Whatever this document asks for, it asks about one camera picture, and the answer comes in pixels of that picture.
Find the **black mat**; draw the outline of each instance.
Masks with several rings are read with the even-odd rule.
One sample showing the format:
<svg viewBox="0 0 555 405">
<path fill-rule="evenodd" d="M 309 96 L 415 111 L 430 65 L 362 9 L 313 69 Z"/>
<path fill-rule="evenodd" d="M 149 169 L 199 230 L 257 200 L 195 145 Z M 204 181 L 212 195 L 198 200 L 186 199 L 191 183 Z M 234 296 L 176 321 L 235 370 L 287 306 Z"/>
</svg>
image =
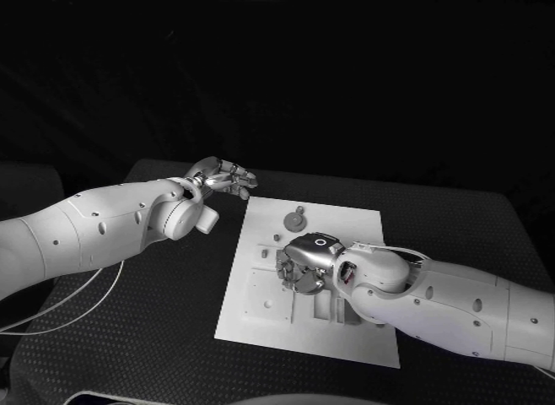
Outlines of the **black mat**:
<svg viewBox="0 0 555 405">
<path fill-rule="evenodd" d="M 182 176 L 189 164 L 143 160 L 127 181 Z M 375 209 L 385 241 L 555 292 L 503 196 L 376 181 L 255 171 L 254 194 Z M 290 392 L 391 404 L 555 403 L 555 381 L 533 367 L 458 356 L 398 332 L 402 368 L 388 369 L 214 339 L 247 204 L 218 194 L 211 235 L 193 231 L 126 262 L 111 297 L 80 322 L 22 340 L 12 363 L 19 403 L 59 404 L 83 390 L 175 404 L 227 404 Z M 113 282 L 114 267 L 31 327 L 81 314 Z M 48 305 L 90 274 L 62 278 Z"/>
</svg>

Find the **textured mat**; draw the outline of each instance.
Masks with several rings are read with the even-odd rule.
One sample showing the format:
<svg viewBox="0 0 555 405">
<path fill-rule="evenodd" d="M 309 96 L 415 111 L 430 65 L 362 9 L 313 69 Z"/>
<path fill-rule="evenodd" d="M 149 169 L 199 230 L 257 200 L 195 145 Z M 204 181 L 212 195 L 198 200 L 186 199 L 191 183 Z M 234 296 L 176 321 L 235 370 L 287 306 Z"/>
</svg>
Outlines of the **textured mat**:
<svg viewBox="0 0 555 405">
<path fill-rule="evenodd" d="M 142 160 L 127 181 L 182 176 L 189 164 Z M 255 170 L 260 197 L 381 211 L 389 245 L 555 292 L 506 198 L 486 192 Z M 98 309 L 71 327 L 23 338 L 12 362 L 21 403 L 59 404 L 90 390 L 175 404 L 227 404 L 314 392 L 389 404 L 555 403 L 555 381 L 522 364 L 458 356 L 398 332 L 402 368 L 358 364 L 214 339 L 247 205 L 218 194 L 211 235 L 193 231 L 126 262 Z M 31 327 L 71 320 L 106 292 L 111 267 L 80 297 Z M 90 274 L 61 279 L 47 305 Z"/>
</svg>

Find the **ventilation hole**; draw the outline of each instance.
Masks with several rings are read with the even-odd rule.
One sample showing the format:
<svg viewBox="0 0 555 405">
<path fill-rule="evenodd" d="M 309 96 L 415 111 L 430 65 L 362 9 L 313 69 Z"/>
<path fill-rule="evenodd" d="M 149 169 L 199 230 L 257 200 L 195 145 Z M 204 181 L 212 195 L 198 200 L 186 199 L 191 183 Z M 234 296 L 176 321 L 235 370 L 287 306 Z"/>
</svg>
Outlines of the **ventilation hole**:
<svg viewBox="0 0 555 405">
<path fill-rule="evenodd" d="M 481 301 L 480 298 L 476 299 L 474 303 L 473 303 L 473 309 L 474 312 L 480 312 L 481 311 Z"/>
</svg>

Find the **robotic hand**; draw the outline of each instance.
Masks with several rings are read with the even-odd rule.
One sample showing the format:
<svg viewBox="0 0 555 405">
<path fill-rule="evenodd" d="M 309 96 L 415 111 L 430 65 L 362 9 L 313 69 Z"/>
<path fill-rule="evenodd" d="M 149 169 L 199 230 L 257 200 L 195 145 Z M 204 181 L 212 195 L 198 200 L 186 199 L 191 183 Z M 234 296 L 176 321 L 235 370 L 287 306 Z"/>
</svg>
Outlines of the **robotic hand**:
<svg viewBox="0 0 555 405">
<path fill-rule="evenodd" d="M 0 222 L 0 300 L 49 278 L 114 265 L 192 228 L 208 234 L 219 215 L 205 198 L 219 191 L 248 199 L 254 187 L 254 174 L 211 157 L 185 178 L 95 188 Z"/>
<path fill-rule="evenodd" d="M 286 246 L 277 275 L 297 293 L 337 290 L 366 321 L 454 353 L 555 371 L 555 294 L 408 249 L 362 242 L 346 248 L 320 233 Z"/>
</svg>

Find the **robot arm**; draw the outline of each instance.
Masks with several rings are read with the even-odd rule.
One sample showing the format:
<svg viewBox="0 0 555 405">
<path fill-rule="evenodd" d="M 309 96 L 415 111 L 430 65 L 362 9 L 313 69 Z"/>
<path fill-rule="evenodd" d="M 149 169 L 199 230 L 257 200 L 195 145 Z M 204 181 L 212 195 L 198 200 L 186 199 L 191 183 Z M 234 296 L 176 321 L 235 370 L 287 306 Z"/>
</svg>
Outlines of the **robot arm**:
<svg viewBox="0 0 555 405">
<path fill-rule="evenodd" d="M 218 213 L 205 197 L 218 190 L 247 199 L 247 187 L 255 186 L 242 167 L 206 158 L 186 178 L 88 190 L 0 222 L 0 300 L 49 278 L 114 265 L 153 242 L 179 240 L 195 227 L 208 234 Z"/>
<path fill-rule="evenodd" d="M 430 258 L 408 262 L 385 246 L 346 248 L 319 233 L 293 240 L 277 272 L 303 294 L 332 283 L 366 321 L 448 351 L 555 372 L 555 294 L 476 268 Z"/>
</svg>

